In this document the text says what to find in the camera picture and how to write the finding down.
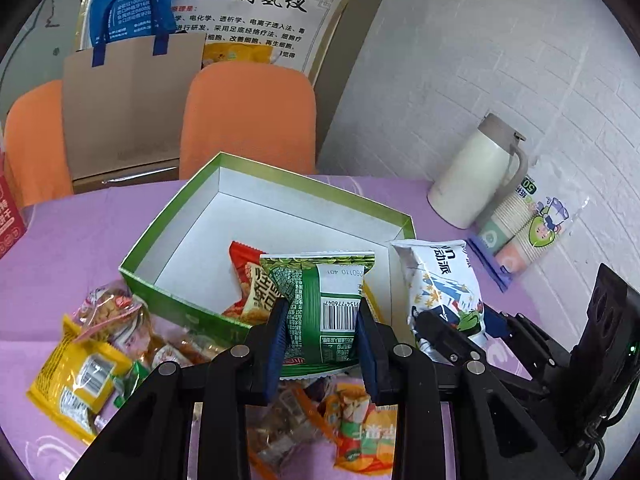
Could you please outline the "cream thermos jug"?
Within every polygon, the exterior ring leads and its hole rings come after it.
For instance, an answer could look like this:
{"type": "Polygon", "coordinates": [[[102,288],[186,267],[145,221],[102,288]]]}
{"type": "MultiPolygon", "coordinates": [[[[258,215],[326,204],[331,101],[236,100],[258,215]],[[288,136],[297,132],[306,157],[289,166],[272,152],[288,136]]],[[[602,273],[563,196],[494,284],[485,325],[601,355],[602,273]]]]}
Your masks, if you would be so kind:
{"type": "Polygon", "coordinates": [[[527,174],[524,141],[518,130],[487,114],[428,191],[436,214],[465,230],[491,205],[500,204],[527,174]]]}

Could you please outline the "white blue snack bag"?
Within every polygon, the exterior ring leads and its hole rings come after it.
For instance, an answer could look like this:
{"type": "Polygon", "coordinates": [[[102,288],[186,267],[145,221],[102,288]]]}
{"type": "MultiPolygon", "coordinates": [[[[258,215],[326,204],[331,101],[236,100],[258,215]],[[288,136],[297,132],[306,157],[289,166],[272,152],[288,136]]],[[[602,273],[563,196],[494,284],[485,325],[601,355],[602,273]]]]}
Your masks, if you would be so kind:
{"type": "Polygon", "coordinates": [[[408,286],[408,323],[430,311],[485,349],[488,337],[480,283],[472,268],[465,240],[396,240],[392,244],[408,286]]]}

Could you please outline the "brown blue paper bag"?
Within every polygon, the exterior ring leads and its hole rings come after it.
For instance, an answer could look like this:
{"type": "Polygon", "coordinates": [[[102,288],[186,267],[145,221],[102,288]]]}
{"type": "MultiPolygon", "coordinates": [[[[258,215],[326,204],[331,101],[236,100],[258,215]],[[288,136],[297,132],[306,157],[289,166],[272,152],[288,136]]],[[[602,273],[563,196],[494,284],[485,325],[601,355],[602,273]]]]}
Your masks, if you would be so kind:
{"type": "Polygon", "coordinates": [[[90,47],[68,56],[63,70],[72,178],[177,159],[204,34],[178,32],[171,0],[91,0],[89,35],[90,47]]]}

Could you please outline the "clear brown snack packet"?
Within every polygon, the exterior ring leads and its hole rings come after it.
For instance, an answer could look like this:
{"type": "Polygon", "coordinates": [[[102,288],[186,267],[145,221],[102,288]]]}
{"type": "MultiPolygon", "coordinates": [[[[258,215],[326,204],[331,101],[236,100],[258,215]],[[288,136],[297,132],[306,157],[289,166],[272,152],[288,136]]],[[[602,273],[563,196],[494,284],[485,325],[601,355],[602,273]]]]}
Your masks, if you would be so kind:
{"type": "Polygon", "coordinates": [[[277,479],[280,467],[301,444],[336,434],[297,382],[287,382],[256,422],[247,421],[248,460],[262,479],[277,479]]]}

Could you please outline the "red orange snack packet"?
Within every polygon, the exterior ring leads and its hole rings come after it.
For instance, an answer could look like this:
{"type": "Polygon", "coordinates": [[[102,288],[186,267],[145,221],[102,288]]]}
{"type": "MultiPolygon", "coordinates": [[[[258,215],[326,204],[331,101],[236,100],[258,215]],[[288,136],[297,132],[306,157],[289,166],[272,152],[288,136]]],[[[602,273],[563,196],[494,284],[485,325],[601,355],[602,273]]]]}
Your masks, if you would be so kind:
{"type": "Polygon", "coordinates": [[[248,325],[268,322],[270,313],[281,297],[276,284],[260,265],[262,252],[234,240],[229,256],[238,277],[241,299],[224,311],[227,318],[248,325]]]}

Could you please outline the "green cardboard box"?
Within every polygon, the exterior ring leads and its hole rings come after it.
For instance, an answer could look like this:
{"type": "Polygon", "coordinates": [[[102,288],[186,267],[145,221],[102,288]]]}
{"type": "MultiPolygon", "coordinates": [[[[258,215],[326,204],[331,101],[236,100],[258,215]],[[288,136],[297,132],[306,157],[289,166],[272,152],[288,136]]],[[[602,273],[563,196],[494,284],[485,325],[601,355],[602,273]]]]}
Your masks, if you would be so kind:
{"type": "Polygon", "coordinates": [[[261,162],[220,153],[157,215],[119,267],[130,290],[165,320],[228,342],[248,327],[224,316],[241,296],[229,257],[237,240],[268,254],[364,252],[364,278],[396,337],[412,339],[394,240],[416,235],[400,211],[261,162]]]}

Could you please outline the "white chinese text poster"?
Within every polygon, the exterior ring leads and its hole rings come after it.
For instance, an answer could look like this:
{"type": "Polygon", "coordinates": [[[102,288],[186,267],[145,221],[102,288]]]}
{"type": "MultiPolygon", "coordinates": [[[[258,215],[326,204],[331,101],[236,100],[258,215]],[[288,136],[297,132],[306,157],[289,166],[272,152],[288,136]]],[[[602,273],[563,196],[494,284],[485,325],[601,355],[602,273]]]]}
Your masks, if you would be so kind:
{"type": "Polygon", "coordinates": [[[172,0],[178,32],[205,35],[203,63],[290,68],[315,81],[348,0],[172,0]]]}

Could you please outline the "yellow snack bag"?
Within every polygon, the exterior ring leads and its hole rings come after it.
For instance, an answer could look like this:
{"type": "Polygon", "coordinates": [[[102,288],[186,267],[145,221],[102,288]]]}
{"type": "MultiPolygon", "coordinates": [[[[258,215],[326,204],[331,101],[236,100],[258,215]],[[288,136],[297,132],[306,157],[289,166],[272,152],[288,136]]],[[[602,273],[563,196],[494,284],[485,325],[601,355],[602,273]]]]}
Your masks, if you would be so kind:
{"type": "Polygon", "coordinates": [[[61,429],[91,443],[99,433],[96,416],[132,361],[105,341],[80,340],[80,327],[65,315],[62,338],[40,368],[26,396],[61,429]]]}

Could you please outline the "clear pink-top snack bag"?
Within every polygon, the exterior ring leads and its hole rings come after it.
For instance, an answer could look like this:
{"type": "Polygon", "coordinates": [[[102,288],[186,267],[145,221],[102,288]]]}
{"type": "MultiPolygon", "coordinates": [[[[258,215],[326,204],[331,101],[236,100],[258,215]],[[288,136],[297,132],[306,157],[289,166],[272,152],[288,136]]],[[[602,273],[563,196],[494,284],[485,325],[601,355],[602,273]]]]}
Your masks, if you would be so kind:
{"type": "Polygon", "coordinates": [[[89,292],[73,321],[80,327],[77,342],[108,342],[133,361],[141,361],[151,343],[148,307],[123,282],[89,292]]]}

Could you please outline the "orange chair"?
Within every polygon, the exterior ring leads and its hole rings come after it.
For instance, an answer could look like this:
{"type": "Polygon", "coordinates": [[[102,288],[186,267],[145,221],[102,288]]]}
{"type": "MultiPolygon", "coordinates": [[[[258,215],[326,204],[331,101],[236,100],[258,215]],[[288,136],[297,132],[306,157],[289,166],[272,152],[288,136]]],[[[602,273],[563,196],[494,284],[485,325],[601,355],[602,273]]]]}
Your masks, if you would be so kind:
{"type": "Polygon", "coordinates": [[[17,206],[73,194],[62,119],[62,82],[49,81],[11,106],[4,126],[3,169],[17,206]]]}
{"type": "Polygon", "coordinates": [[[225,152],[298,174],[316,172],[316,97],[297,70],[220,62],[192,80],[184,107],[179,177],[225,152]]]}

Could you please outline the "purple tablecloth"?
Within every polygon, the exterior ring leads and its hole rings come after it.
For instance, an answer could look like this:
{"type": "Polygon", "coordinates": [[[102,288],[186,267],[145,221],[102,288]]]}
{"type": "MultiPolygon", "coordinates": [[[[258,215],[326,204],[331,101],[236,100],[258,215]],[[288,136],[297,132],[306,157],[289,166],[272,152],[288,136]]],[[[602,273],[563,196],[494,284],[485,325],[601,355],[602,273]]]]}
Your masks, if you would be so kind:
{"type": "MultiPolygon", "coordinates": [[[[431,210],[427,181],[314,177],[410,214],[422,240],[459,237],[431,210]]],[[[61,339],[63,315],[73,313],[91,289],[119,277],[119,263],[181,187],[180,181],[124,186],[38,204],[25,214],[27,233],[1,259],[1,428],[32,478],[64,479],[86,448],[26,396],[61,339]]],[[[475,255],[470,258],[485,302],[544,326],[522,285],[500,292],[475,255]]],[[[335,468],[334,446],[326,441],[301,445],[279,474],[279,479],[387,478],[335,468]]]]}

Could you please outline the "red cracker box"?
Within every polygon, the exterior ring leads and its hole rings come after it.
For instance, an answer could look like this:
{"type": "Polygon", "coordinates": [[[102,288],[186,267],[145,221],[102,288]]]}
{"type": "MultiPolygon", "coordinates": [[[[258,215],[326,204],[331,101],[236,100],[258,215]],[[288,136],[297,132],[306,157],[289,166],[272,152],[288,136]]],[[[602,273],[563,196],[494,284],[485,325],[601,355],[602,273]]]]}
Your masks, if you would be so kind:
{"type": "Polygon", "coordinates": [[[11,193],[6,170],[4,170],[4,155],[1,155],[0,258],[3,258],[25,233],[25,222],[11,193]]]}

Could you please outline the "left orange chair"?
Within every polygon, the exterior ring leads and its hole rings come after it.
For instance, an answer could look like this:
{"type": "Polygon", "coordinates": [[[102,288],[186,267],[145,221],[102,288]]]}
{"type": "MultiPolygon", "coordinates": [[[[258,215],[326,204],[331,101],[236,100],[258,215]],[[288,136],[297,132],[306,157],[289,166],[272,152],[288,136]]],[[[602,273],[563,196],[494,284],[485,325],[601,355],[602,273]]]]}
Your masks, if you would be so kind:
{"type": "Polygon", "coordinates": [[[3,169],[17,206],[73,194],[62,119],[62,82],[49,81],[11,106],[4,126],[3,169]]]}

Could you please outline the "paper cups pack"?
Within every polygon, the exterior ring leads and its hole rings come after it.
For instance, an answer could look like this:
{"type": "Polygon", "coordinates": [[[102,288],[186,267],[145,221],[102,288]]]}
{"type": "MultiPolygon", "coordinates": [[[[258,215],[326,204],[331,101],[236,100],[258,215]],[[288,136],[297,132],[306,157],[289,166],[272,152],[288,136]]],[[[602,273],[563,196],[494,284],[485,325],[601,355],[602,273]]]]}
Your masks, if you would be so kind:
{"type": "Polygon", "coordinates": [[[503,292],[559,245],[590,197],[559,164],[541,155],[468,243],[503,292]]]}

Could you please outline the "right orange chair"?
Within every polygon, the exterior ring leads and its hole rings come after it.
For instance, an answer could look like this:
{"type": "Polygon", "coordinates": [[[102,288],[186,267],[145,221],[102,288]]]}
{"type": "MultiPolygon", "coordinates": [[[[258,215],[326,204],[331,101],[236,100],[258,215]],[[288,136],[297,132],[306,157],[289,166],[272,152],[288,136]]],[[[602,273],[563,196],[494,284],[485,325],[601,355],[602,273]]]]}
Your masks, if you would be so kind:
{"type": "Polygon", "coordinates": [[[298,174],[316,172],[316,97],[297,70],[220,62],[192,80],[184,107],[179,177],[225,152],[298,174]]]}

